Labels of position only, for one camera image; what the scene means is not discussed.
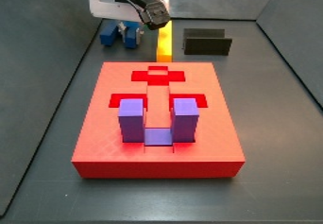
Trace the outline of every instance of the red block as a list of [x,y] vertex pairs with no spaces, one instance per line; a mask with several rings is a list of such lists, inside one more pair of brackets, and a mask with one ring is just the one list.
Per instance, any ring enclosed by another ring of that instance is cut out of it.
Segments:
[[[134,71],[148,71],[152,66],[155,63],[148,62],[107,62],[103,66],[72,157],[80,176],[84,178],[236,176],[244,163],[244,156],[212,63],[158,64],[168,66],[170,72],[184,72],[184,81],[170,81],[170,95],[204,95],[203,104],[199,106],[196,142],[174,143],[174,146],[144,146],[144,143],[122,142],[119,109],[108,107],[111,95],[118,94],[118,88],[120,94],[127,94],[127,88],[130,94],[132,94],[131,88],[136,89],[136,94],[147,94],[150,111],[150,100],[154,102],[154,99],[150,99],[150,92],[154,91],[154,85],[148,86],[144,81],[131,81],[131,76]],[[158,108],[151,110],[152,112],[147,112],[150,116],[160,113]]]

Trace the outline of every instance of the purple cube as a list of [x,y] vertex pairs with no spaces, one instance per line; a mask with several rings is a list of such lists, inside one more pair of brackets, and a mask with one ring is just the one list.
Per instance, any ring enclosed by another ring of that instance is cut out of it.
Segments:
[[144,100],[122,99],[119,124],[124,143],[144,143]]
[[196,141],[198,118],[196,100],[194,98],[176,98],[174,100],[172,114],[174,143],[192,143]]

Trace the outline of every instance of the gray table surface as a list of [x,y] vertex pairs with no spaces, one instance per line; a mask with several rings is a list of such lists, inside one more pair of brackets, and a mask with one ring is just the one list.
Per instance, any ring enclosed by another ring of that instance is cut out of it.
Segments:
[[[183,28],[224,28],[224,56],[184,56]],[[136,50],[92,43],[3,221],[323,220],[322,111],[255,22],[174,21],[174,61],[211,61],[242,141],[236,178],[83,180],[71,165],[104,61],[155,61],[156,33]]]

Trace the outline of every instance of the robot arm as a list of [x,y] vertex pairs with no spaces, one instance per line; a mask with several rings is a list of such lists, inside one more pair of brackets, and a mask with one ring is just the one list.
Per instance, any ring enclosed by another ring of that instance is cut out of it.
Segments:
[[151,30],[171,20],[168,9],[170,0],[90,0],[95,17],[143,22]]

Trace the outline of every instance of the blue block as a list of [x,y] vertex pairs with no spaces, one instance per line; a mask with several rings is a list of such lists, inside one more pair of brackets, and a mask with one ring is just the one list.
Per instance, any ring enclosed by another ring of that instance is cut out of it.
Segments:
[[122,99],[119,124],[124,143],[144,143],[144,100]]
[[146,129],[146,146],[172,146],[171,129]]
[[130,27],[126,35],[126,48],[136,48],[136,29],[138,27]]
[[100,33],[102,44],[111,46],[119,35],[119,28],[116,21],[108,21],[104,30]]
[[194,98],[176,98],[174,100],[171,127],[174,143],[192,143],[196,141],[198,118],[196,100]]

